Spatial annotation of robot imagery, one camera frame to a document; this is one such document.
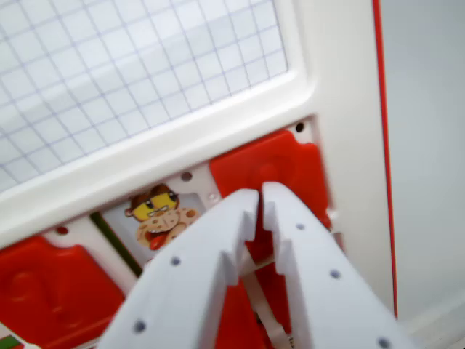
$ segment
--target grid paper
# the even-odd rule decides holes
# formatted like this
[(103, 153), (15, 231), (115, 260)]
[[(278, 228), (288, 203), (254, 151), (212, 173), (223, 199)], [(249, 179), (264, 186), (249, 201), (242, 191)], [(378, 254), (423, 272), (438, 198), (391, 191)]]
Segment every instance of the grid paper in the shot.
[(272, 0), (0, 0), (0, 192), (287, 70)]

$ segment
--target cookie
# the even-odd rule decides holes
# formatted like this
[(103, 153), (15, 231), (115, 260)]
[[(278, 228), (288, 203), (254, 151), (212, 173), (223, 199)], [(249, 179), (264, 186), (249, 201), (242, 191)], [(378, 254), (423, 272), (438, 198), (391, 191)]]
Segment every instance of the cookie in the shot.
[(179, 223), (184, 223), (186, 227), (194, 223), (201, 215), (195, 209), (188, 209), (186, 207), (177, 209), (179, 215)]

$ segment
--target white plastic part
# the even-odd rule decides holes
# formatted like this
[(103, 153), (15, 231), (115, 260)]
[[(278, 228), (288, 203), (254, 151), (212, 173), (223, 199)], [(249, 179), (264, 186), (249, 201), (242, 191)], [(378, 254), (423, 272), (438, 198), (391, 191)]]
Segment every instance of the white plastic part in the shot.
[(296, 348), (414, 348), (305, 204), (276, 182), (262, 194)]
[(255, 236), (259, 194), (241, 189), (207, 211), (144, 269), (98, 348), (212, 348), (226, 286)]

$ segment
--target white plastic frame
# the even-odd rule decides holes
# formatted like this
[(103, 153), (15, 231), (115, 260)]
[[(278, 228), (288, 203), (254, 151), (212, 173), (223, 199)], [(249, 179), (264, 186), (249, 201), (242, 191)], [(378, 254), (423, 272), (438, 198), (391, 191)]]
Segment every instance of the white plastic frame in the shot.
[(372, 3), (275, 0), (275, 6), (287, 74), (1, 194), (0, 246), (313, 115), (335, 231), (344, 234), (352, 264), (393, 309)]

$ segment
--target cartoon sticker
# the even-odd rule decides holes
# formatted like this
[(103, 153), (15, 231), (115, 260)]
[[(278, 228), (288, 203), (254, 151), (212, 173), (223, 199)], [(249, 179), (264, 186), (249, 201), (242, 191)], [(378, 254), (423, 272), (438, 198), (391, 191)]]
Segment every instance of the cartoon sticker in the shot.
[(204, 212), (196, 193), (175, 193), (157, 184), (101, 213), (118, 240), (142, 266)]
[(152, 250), (160, 249), (173, 241), (200, 216), (194, 208), (180, 209), (178, 206), (179, 196), (165, 184), (134, 196), (131, 207), (125, 214), (140, 222), (136, 240)]

